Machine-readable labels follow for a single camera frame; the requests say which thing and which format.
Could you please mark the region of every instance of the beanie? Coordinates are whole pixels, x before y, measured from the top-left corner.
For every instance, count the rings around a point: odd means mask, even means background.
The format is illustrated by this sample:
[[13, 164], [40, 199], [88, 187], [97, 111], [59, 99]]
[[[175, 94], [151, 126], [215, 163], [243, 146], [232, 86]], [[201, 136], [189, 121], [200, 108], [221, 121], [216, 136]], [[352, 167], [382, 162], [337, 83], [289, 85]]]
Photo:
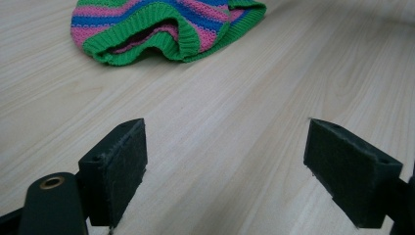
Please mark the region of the beanie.
[[148, 48], [192, 62], [236, 41], [265, 11], [253, 0], [79, 0], [70, 34], [87, 55], [113, 66]]

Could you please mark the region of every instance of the tabletop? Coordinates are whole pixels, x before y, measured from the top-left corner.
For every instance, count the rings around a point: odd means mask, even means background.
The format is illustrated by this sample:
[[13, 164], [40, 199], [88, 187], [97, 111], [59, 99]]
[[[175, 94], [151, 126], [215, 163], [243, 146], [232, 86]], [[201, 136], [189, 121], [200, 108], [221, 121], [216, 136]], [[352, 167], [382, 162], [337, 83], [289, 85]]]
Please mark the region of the tabletop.
[[147, 172], [115, 234], [389, 234], [389, 218], [357, 229], [302, 161], [320, 118], [412, 175], [415, 1], [262, 2], [259, 24], [204, 59], [112, 67], [74, 45], [76, 1], [1, 1], [0, 214], [144, 118]]

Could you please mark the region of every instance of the knitted textile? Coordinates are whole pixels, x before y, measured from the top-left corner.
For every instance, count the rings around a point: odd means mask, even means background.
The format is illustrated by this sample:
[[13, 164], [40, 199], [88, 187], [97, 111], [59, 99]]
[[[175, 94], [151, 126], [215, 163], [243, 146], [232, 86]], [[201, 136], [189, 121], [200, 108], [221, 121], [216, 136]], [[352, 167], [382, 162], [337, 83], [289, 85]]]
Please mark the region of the knitted textile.
[[87, 55], [114, 66], [147, 48], [192, 62], [236, 41], [265, 11], [254, 0], [79, 0], [70, 34]]

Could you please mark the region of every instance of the light wood surface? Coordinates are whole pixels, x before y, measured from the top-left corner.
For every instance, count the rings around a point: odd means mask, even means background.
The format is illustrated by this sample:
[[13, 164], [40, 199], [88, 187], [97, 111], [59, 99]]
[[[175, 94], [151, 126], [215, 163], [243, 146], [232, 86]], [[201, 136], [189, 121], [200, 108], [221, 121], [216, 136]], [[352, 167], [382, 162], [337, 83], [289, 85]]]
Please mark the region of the light wood surface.
[[[303, 163], [309, 118], [415, 160], [415, 1], [263, 1], [265, 19], [191, 64], [113, 68], [69, 35], [76, 2], [0, 2], [0, 214], [31, 182], [144, 118], [148, 171], [115, 234], [389, 234], [357, 229]], [[90, 228], [108, 234], [108, 228]]]

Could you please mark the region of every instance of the colorful striped cloth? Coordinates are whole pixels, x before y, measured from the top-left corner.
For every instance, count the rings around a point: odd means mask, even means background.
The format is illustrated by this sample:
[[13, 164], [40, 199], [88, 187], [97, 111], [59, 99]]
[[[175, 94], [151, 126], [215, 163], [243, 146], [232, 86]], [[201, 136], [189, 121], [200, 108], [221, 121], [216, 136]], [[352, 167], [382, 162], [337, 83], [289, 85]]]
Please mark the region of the colorful striped cloth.
[[101, 63], [128, 65], [147, 48], [192, 62], [236, 41], [265, 11], [253, 0], [79, 0], [70, 33]]

